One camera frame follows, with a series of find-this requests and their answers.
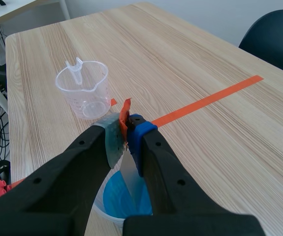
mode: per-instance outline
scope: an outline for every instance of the wooden table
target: wooden table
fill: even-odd
[[[149,4],[137,3],[6,40],[12,179],[26,177],[90,125],[55,87],[75,57],[109,68],[118,105],[154,120],[253,75],[264,80],[161,128],[206,193],[283,235],[283,71]],[[120,231],[92,212],[88,235]]]

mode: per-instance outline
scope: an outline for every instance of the orange tape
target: orange tape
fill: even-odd
[[[122,136],[123,136],[123,139],[124,139],[124,142],[126,143],[127,141],[127,126],[126,126],[126,122],[128,120],[128,117],[129,117],[129,110],[130,110],[130,105],[131,105],[131,100],[130,98],[126,99],[124,104],[123,104],[123,107],[121,109],[121,112],[120,112],[120,130],[121,130],[121,133],[122,133]]]
[[[114,98],[112,98],[111,99],[111,106],[114,106],[114,105],[116,105],[117,104],[117,101],[114,99]]]
[[[263,78],[261,78],[258,75],[252,76],[246,80],[243,80],[235,85],[232,85],[228,88],[225,88],[224,90],[221,90],[219,92],[216,92],[208,97],[205,97],[201,100],[198,100],[194,103],[191,103],[185,107],[182,107],[176,111],[173,111],[169,114],[166,114],[158,119],[155,119],[154,121],[152,121],[152,124],[155,124],[157,127],[161,127],[165,124],[168,124],[178,118],[181,118],[183,116],[188,115],[189,113],[192,113],[194,111],[197,111],[200,108],[203,108],[205,106],[208,106],[209,104],[216,102],[222,98],[228,97],[229,95],[238,92],[242,89],[245,89],[248,86],[251,86],[259,81],[263,80]]]
[[[24,179],[25,179],[25,178],[14,182],[13,184],[11,184],[11,187],[14,188],[14,187],[17,186],[19,183],[21,183]]]

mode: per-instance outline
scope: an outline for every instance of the blue container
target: blue container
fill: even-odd
[[[123,176],[117,171],[108,180],[104,193],[103,204],[108,215],[126,219],[131,215],[151,215],[152,208],[146,183],[143,181],[139,209],[133,203]]]

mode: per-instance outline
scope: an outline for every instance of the plastic cup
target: plastic cup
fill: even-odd
[[[67,67],[56,77],[56,86],[63,93],[75,115],[83,119],[97,119],[111,107],[106,65],[98,61],[81,61]]]
[[[93,209],[100,216],[112,221],[119,228],[123,227],[125,218],[130,215],[152,214],[146,185],[144,185],[139,209],[136,209],[133,204],[123,177],[119,171],[121,162],[122,159],[120,159],[115,168],[109,172],[101,185],[93,204]]]

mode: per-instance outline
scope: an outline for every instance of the black chair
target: black chair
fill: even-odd
[[[283,10],[259,18],[239,48],[283,70]]]

